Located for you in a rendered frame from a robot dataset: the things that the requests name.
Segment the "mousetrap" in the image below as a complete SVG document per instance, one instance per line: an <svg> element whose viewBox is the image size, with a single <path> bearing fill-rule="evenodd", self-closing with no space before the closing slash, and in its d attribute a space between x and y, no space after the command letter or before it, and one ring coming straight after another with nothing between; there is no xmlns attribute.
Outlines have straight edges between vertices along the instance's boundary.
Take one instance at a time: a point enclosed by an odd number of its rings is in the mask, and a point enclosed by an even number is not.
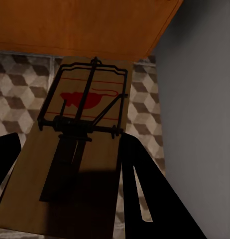
<svg viewBox="0 0 230 239"><path fill-rule="evenodd" d="M132 73L64 56L0 196L0 229L113 239Z"/></svg>

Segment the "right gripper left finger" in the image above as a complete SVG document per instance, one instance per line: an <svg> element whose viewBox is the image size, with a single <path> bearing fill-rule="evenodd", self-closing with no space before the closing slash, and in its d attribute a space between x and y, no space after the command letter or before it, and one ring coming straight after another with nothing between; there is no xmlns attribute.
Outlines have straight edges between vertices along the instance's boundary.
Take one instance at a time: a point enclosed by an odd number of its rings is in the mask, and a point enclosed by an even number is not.
<svg viewBox="0 0 230 239"><path fill-rule="evenodd" d="M0 136L0 185L22 151L18 133Z"/></svg>

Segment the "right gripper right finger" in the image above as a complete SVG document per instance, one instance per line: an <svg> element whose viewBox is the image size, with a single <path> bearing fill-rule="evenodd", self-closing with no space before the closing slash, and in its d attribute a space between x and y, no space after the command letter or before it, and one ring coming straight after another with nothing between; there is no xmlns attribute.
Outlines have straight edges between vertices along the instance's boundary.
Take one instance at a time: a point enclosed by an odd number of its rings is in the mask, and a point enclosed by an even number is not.
<svg viewBox="0 0 230 239"><path fill-rule="evenodd" d="M135 136L121 134L125 239L207 239ZM141 215L134 168L153 222Z"/></svg>

